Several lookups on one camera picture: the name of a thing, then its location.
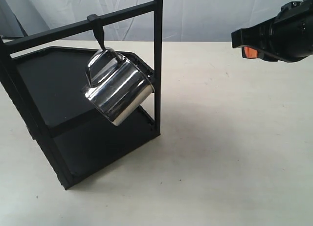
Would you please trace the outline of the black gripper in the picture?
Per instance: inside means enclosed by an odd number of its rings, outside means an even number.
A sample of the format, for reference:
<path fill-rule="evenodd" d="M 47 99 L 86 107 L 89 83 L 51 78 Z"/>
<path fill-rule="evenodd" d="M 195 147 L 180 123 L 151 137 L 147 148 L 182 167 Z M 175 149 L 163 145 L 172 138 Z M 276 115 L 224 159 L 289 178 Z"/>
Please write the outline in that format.
<path fill-rule="evenodd" d="M 242 49 L 245 59 L 261 59 L 268 62 L 283 61 L 274 49 L 271 39 L 274 18 L 266 20 L 249 28 L 241 28 L 231 33 L 233 48 Z"/>

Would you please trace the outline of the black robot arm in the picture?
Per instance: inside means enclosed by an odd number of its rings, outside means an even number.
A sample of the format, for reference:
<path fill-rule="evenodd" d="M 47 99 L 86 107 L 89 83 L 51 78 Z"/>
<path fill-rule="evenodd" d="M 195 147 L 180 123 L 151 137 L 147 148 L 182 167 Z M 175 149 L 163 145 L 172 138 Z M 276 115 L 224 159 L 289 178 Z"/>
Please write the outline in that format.
<path fill-rule="evenodd" d="M 299 62 L 313 54 L 313 0 L 291 1 L 277 16 L 231 33 L 245 59 Z"/>

